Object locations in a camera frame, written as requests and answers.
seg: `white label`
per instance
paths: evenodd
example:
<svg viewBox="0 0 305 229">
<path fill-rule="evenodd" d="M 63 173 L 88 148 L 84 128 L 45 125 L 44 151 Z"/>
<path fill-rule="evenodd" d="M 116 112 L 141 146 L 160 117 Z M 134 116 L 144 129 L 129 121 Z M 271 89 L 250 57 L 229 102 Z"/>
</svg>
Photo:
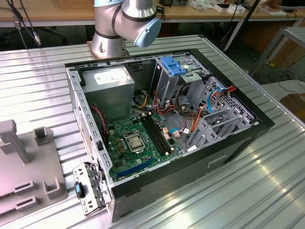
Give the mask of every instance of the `white label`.
<svg viewBox="0 0 305 229">
<path fill-rule="evenodd" d="M 190 132 L 190 130 L 185 128 L 185 129 L 183 130 L 183 132 L 185 132 L 186 134 L 188 134 L 188 133 Z"/>
<path fill-rule="evenodd" d="M 98 85 L 113 83 L 121 80 L 129 80 L 130 76 L 126 74 L 123 68 L 110 69 L 109 71 L 96 73 L 94 75 Z"/>
<path fill-rule="evenodd" d="M 192 146 L 191 148 L 187 149 L 187 152 L 191 152 L 194 149 L 197 149 L 197 146 Z"/>
</svg>

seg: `wooden table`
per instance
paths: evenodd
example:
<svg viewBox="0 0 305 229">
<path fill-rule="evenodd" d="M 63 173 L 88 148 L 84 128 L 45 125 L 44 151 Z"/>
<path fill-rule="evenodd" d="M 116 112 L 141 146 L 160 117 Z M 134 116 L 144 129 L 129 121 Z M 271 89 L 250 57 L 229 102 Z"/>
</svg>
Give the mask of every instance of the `wooden table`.
<svg viewBox="0 0 305 229">
<path fill-rule="evenodd" d="M 94 25 L 94 9 L 87 10 L 64 10 L 59 7 L 58 0 L 23 0 L 27 9 L 28 15 L 32 21 L 33 26 L 67 26 L 67 25 Z M 15 6 L 19 7 L 19 2 L 15 0 Z M 8 8 L 5 0 L 0 1 L 0 7 Z M 24 17 L 26 24 L 26 17 L 23 11 L 20 11 Z M 238 24 L 233 31 L 233 34 L 225 48 L 230 46 L 231 42 L 236 36 L 237 31 L 242 25 L 245 14 L 236 14 L 233 21 Z M 14 27 L 12 21 L 12 12 L 0 9 L 0 27 Z M 288 13 L 287 16 L 272 16 L 262 10 L 255 10 L 249 21 L 295 21 L 293 26 L 299 26 L 305 17 L 304 10 L 298 10 L 296 14 Z M 181 22 L 222 22 L 230 21 L 232 14 L 220 13 L 214 9 L 207 9 L 204 11 L 196 10 L 191 6 L 171 6 L 165 7 L 165 23 L 181 23 Z"/>
</svg>

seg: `open computer tower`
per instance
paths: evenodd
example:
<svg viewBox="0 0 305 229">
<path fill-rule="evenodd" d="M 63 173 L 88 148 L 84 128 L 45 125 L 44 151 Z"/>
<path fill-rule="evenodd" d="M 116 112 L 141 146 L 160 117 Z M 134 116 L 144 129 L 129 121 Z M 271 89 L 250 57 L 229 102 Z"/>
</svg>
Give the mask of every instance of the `open computer tower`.
<svg viewBox="0 0 305 229">
<path fill-rule="evenodd" d="M 234 160 L 274 123 L 197 49 L 70 63 L 90 162 L 73 170 L 85 216 L 113 221 Z"/>
</svg>

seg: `blue pcie slot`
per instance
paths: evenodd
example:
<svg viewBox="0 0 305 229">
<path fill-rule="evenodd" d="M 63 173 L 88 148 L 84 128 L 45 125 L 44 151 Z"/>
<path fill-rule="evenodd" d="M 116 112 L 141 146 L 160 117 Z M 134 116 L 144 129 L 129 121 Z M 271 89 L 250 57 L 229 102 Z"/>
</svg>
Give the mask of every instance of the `blue pcie slot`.
<svg viewBox="0 0 305 229">
<path fill-rule="evenodd" d="M 154 160 L 154 158 L 152 158 L 152 159 L 150 159 L 150 160 L 148 160 L 148 161 L 146 161 L 146 162 L 144 162 L 144 163 L 142 163 L 142 164 L 140 164 L 138 166 L 135 166 L 133 168 L 127 169 L 126 171 L 120 172 L 120 173 L 117 174 L 117 178 L 122 177 L 122 176 L 126 176 L 126 175 L 128 175 L 130 173 L 133 173 L 133 172 L 138 171 L 140 169 L 146 168 L 146 167 L 148 167 L 150 165 L 150 163 L 153 160 Z"/>
</svg>

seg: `cpu socket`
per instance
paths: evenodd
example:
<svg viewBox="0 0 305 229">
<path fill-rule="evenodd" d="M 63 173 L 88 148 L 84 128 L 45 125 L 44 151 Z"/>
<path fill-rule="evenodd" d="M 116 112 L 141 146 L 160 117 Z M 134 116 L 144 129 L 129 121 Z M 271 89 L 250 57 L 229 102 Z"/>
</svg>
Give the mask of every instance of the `cpu socket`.
<svg viewBox="0 0 305 229">
<path fill-rule="evenodd" d="M 140 154 L 146 148 L 142 135 L 139 131 L 125 134 L 124 138 L 132 153 Z"/>
</svg>

